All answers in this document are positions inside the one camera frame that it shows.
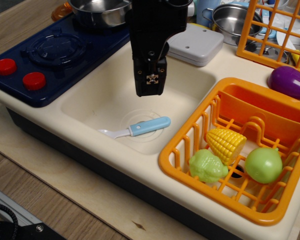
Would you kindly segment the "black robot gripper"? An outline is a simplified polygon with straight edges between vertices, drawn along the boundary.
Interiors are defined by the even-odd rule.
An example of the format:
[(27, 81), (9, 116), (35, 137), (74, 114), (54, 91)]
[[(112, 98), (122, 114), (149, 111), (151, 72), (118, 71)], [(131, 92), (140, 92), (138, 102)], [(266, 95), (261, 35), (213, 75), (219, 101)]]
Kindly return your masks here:
[(161, 95), (167, 77), (167, 41), (187, 27), (191, 0), (133, 0), (125, 15), (129, 26), (136, 94), (149, 96), (147, 75), (155, 65), (154, 94)]

